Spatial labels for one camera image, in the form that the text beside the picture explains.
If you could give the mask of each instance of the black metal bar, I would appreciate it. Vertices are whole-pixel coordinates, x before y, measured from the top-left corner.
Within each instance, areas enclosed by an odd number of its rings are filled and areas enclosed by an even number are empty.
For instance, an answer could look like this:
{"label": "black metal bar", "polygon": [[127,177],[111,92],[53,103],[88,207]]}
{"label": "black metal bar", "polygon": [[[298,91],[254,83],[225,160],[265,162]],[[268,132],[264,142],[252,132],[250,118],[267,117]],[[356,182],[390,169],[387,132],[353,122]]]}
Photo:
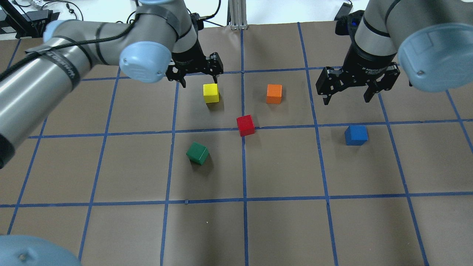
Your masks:
{"label": "black metal bar", "polygon": [[10,18],[12,28],[18,33],[24,33],[23,35],[31,37],[39,37],[35,27],[33,27],[33,22],[26,20],[8,0],[0,0],[0,6]]}

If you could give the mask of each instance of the green cube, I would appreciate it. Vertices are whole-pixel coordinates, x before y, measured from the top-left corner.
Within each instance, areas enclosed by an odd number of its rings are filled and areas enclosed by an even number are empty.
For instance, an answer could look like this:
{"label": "green cube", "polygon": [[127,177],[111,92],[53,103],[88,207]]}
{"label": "green cube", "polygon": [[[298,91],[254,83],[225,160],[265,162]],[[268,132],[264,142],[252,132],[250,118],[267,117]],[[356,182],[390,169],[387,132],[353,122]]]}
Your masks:
{"label": "green cube", "polygon": [[187,157],[196,164],[204,164],[205,159],[209,155],[209,150],[204,145],[197,142],[192,143],[191,147],[186,153]]}

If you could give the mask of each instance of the yellow cube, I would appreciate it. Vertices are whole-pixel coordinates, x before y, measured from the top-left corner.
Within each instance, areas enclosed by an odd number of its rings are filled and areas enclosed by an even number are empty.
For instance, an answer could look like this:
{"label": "yellow cube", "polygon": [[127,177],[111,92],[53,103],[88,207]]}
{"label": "yellow cube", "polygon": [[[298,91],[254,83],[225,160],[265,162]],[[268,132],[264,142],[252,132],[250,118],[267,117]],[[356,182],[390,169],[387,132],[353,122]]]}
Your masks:
{"label": "yellow cube", "polygon": [[219,88],[217,84],[204,84],[204,100],[205,103],[218,103],[219,99]]}

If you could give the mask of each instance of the cube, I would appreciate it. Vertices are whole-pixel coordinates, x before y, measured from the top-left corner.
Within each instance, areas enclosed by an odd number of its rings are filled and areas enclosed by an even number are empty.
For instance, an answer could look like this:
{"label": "cube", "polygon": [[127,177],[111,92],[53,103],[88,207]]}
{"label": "cube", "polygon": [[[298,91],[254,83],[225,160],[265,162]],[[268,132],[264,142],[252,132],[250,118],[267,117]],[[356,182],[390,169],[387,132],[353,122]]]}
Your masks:
{"label": "cube", "polygon": [[204,145],[194,142],[187,151],[186,155],[189,160],[195,162],[196,164],[202,165],[209,155],[209,151]]}
{"label": "cube", "polygon": [[266,93],[266,103],[280,104],[282,100],[282,85],[268,84],[268,91]]}
{"label": "cube", "polygon": [[248,136],[254,134],[254,124],[251,115],[245,115],[236,119],[240,136]]}
{"label": "cube", "polygon": [[217,84],[204,84],[204,100],[205,103],[218,103],[219,99],[219,87]]}
{"label": "cube", "polygon": [[351,125],[345,131],[347,146],[361,146],[368,140],[368,131],[364,125]]}

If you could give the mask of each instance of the light blue joint cap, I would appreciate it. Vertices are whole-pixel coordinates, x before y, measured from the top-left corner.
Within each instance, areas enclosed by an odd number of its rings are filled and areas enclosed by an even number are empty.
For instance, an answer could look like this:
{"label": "light blue joint cap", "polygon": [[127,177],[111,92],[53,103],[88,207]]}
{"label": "light blue joint cap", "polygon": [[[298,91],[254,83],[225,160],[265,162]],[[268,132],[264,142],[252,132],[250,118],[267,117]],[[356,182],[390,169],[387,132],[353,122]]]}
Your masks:
{"label": "light blue joint cap", "polygon": [[54,20],[46,25],[46,30],[43,32],[43,42],[51,40],[54,36],[54,31],[66,20]]}
{"label": "light blue joint cap", "polygon": [[41,238],[0,236],[0,262],[8,266],[80,266],[70,251]]}
{"label": "light blue joint cap", "polygon": [[170,3],[174,0],[138,0],[140,3],[144,5],[162,5]]}
{"label": "light blue joint cap", "polygon": [[398,57],[420,90],[461,87],[473,81],[473,26],[445,23],[417,31],[401,44]]}
{"label": "light blue joint cap", "polygon": [[137,42],[127,46],[120,54],[120,68],[130,78],[145,83],[160,81],[171,61],[166,46],[155,42]]}

